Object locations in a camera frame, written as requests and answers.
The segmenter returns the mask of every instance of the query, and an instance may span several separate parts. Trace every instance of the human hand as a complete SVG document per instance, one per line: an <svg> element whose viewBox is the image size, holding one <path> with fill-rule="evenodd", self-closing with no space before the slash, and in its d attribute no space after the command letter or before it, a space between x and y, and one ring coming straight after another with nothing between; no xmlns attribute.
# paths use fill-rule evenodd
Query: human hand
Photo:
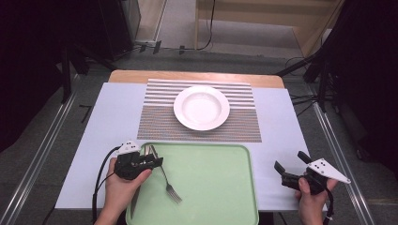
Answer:
<svg viewBox="0 0 398 225"><path fill-rule="evenodd" d="M107 176L114 172L115 163L116 158L111 158ZM145 170L134 180L125 180L116 174L111 175L105 183L105 204L96 224L115 224L120 214L131 202L137 188L144 183L151 173L151 170Z"/></svg>
<svg viewBox="0 0 398 225"><path fill-rule="evenodd" d="M339 182L329 179L327 182L328 190L332 191ZM298 213L301 222L305 225L323 224L322 208L328 198L328 193L324 190L317 195L311 195L310 185L307 180L301 177L298 180L300 191L296 191L296 198L299 200Z"/></svg>

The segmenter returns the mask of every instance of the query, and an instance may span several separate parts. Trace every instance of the green tray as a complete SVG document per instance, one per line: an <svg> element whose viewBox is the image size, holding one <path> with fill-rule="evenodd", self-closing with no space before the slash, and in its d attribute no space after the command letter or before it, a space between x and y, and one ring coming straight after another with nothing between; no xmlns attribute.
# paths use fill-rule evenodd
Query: green tray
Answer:
<svg viewBox="0 0 398 225"><path fill-rule="evenodd" d="M182 202L166 193L159 168L141 186L126 221L133 225L254 225L258 223L249 151L241 145L148 143Z"/></svg>

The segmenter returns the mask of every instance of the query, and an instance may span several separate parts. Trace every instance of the white plate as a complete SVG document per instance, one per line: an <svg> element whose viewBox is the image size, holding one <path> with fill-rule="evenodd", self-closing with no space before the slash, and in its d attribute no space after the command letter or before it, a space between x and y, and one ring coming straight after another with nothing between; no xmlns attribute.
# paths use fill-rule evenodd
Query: white plate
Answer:
<svg viewBox="0 0 398 225"><path fill-rule="evenodd" d="M219 127L228 118L229 110L226 96L210 86L189 87L178 94L174 103L178 121L195 130Z"/></svg>

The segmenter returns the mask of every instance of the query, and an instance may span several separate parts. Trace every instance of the white table surface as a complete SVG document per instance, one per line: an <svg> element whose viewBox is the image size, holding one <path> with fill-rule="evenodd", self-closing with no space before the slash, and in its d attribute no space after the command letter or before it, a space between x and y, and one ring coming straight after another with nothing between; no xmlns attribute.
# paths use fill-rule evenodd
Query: white table surface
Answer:
<svg viewBox="0 0 398 225"><path fill-rule="evenodd" d="M156 142L136 140L145 89L146 84L138 83L107 82L102 86L55 208L91 209L100 165L108 152L127 140ZM290 96L282 88L253 88L253 96L262 142L240 144L251 153L258 210L297 210L294 190L281 185L281 177L273 168L275 160L289 173L302 174L306 168L297 157L298 151L308 154L308 149ZM102 187L98 208L104 204L104 194Z"/></svg>

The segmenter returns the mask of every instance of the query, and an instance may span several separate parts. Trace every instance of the silver fork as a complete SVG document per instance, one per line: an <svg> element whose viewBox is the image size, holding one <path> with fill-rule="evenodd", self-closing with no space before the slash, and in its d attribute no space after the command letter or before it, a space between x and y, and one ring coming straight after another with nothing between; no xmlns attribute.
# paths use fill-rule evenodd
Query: silver fork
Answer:
<svg viewBox="0 0 398 225"><path fill-rule="evenodd" d="M153 145L149 145L149 148L152 150L153 155L155 158L158 158L158 153L155 151L155 147ZM173 186L170 185L169 181L167 180L166 173L164 172L163 167L161 166L161 173L163 173L164 179L166 179L166 191L172 197L172 199L176 203L181 203L182 199L176 194L176 191L173 189Z"/></svg>

